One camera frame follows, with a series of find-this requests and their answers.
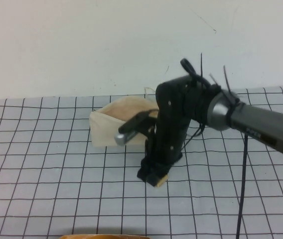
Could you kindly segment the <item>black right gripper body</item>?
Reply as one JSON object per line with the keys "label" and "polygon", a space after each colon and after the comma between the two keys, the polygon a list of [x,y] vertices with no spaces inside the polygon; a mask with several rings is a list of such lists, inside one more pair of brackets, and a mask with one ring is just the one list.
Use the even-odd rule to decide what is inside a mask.
{"label": "black right gripper body", "polygon": [[154,143],[147,163],[154,167],[171,166],[181,156],[190,118],[185,116],[183,106],[190,76],[166,81],[157,86],[156,102],[159,107]]}

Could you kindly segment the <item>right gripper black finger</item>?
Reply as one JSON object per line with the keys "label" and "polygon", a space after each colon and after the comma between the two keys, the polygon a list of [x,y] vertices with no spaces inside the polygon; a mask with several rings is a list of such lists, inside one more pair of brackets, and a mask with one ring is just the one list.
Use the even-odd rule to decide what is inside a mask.
{"label": "right gripper black finger", "polygon": [[157,177],[166,176],[169,173],[171,167],[172,167],[172,164],[157,163],[156,164],[156,176]]}
{"label": "right gripper black finger", "polygon": [[156,187],[159,183],[158,165],[149,157],[145,157],[141,161],[141,167],[138,170],[137,177],[143,182]]}

